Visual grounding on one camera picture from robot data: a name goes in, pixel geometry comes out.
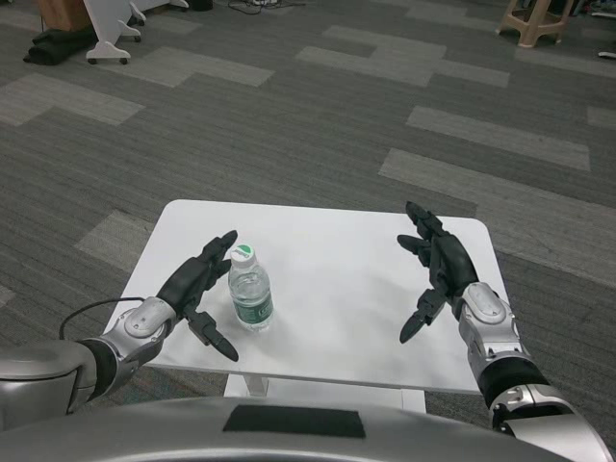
stool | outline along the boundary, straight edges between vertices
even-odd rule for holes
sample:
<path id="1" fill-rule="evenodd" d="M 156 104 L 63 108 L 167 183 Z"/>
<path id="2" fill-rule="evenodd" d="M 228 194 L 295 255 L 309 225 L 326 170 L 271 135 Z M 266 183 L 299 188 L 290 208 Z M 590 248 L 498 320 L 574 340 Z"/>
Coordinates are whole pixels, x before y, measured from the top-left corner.
<path id="1" fill-rule="evenodd" d="M 532 0 L 528 8 L 516 10 L 518 1 L 511 0 L 509 3 L 497 34 L 507 27 L 516 29 L 520 32 L 518 46 L 524 48 L 532 48 L 537 39 L 546 34 L 556 34 L 556 43 L 560 43 L 574 0 L 567 0 L 562 15 L 548 12 L 551 0 Z"/>

black cable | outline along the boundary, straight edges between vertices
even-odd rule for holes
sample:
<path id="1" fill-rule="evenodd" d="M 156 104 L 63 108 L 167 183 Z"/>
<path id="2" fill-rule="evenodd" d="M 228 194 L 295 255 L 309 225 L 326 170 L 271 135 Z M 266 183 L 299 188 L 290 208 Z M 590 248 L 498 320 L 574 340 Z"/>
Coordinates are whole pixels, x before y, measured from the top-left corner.
<path id="1" fill-rule="evenodd" d="M 77 315 L 80 315 L 84 311 L 88 311 L 91 308 L 95 308 L 96 306 L 104 305 L 106 303 L 119 303 L 120 301 L 144 301 L 144 298 L 140 296 L 126 296 L 124 298 L 109 298 L 108 300 L 97 301 L 95 303 L 91 303 L 90 305 L 86 305 L 83 308 L 78 309 L 74 313 L 71 313 L 66 318 L 64 318 L 64 321 L 62 321 L 62 324 L 60 324 L 60 330 L 58 331 L 58 338 L 60 340 L 64 340 L 64 329 L 66 328 L 66 324 L 70 320 L 72 320 L 74 317 L 76 317 Z"/>
<path id="2" fill-rule="evenodd" d="M 244 5 L 248 10 L 244 10 L 242 8 L 238 8 L 240 5 Z M 261 14 L 262 10 L 275 10 L 278 8 L 289 8 L 289 7 L 305 7 L 308 3 L 293 3 L 284 0 L 278 0 L 276 3 L 261 3 L 258 5 L 259 10 L 251 11 L 250 8 L 256 7 L 257 5 L 252 4 L 249 0 L 240 0 L 235 3 L 231 3 L 231 0 L 228 0 L 227 7 L 231 10 L 235 10 L 236 12 L 240 12 L 243 14 L 248 14 L 249 16 L 254 16 L 257 14 Z"/>
<path id="3" fill-rule="evenodd" d="M 236 12 L 248 14 L 249 16 L 255 16 L 257 14 L 261 14 L 261 10 L 263 9 L 263 5 L 259 5 L 259 10 L 257 10 L 256 12 L 255 11 L 251 12 L 250 10 L 243 10 L 241 8 L 238 8 L 238 6 L 241 4 L 244 4 L 244 6 L 246 6 L 247 8 L 251 8 L 252 6 L 254 6 L 247 1 L 231 3 L 231 0 L 229 0 L 227 2 L 227 8 L 230 8 L 231 10 L 235 10 Z"/>

green label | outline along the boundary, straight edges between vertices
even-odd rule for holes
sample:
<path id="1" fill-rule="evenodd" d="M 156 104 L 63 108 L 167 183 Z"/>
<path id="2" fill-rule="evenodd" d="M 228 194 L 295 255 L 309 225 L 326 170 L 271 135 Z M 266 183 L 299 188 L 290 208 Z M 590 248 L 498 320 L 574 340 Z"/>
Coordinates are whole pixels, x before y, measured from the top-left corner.
<path id="1" fill-rule="evenodd" d="M 238 313 L 238 318 L 247 324 L 258 324 L 265 321 L 271 316 L 273 311 L 273 303 L 271 302 L 271 295 L 258 305 L 242 305 L 237 301 L 234 301 L 235 311 Z"/>

gray carpet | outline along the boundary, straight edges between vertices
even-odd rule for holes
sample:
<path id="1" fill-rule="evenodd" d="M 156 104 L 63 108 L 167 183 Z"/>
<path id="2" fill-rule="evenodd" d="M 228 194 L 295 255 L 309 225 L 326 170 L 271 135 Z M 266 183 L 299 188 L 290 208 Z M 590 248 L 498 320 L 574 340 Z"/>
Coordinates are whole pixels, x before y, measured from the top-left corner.
<path id="1" fill-rule="evenodd" d="M 490 229 L 525 343 L 616 448 L 616 24 L 497 37 L 502 0 L 320 0 L 150 16 L 129 65 L 21 58 L 34 2 L 0 6 L 0 347 L 121 294 L 177 198 L 401 212 Z M 104 308 L 71 338 L 101 331 Z M 143 369 L 113 406 L 220 394 Z M 486 425 L 480 399 L 428 411 Z"/>

robotic arm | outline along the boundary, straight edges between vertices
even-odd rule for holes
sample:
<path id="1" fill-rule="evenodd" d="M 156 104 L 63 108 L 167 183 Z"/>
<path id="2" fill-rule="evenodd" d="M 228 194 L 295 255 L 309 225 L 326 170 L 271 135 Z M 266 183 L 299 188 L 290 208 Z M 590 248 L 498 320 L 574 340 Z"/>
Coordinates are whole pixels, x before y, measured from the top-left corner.
<path id="1" fill-rule="evenodd" d="M 189 329 L 232 361 L 238 352 L 217 331 L 214 319 L 197 313 L 203 293 L 231 267 L 223 260 L 237 232 L 209 242 L 187 260 L 157 296 L 124 312 L 100 337 L 50 341 L 0 353 L 0 431 L 71 414 L 84 403 L 122 387 L 155 358 L 175 324 Z"/>
<path id="2" fill-rule="evenodd" d="M 469 364 L 497 432 L 576 462 L 613 462 L 600 436 L 534 364 L 522 345 L 511 309 L 479 281 L 462 243 L 421 207 L 409 202 L 406 212 L 421 239 L 398 236 L 398 242 L 429 268 L 433 288 L 420 297 L 417 312 L 400 332 L 400 341 L 409 341 L 424 325 L 431 325 L 448 303 L 459 321 Z M 0 430 L 70 414 L 121 387 L 141 365 L 156 357 L 164 339 L 184 318 L 203 344 L 237 361 L 237 351 L 217 331 L 215 320 L 196 312 L 203 293 L 229 271 L 230 263 L 223 257 L 236 239 L 233 231 L 212 240 L 156 296 L 123 313 L 100 337 L 0 353 Z M 451 433 L 447 425 L 431 423 L 428 427 L 459 438 L 457 430 Z"/>
<path id="3" fill-rule="evenodd" d="M 409 341 L 424 325 L 431 325 L 448 303 L 496 431 L 576 462 L 613 462 L 590 423 L 534 364 L 511 308 L 488 284 L 479 282 L 462 243 L 418 205 L 408 202 L 406 213 L 422 239 L 401 235 L 398 242 L 429 268 L 433 289 L 420 297 L 400 341 Z"/>

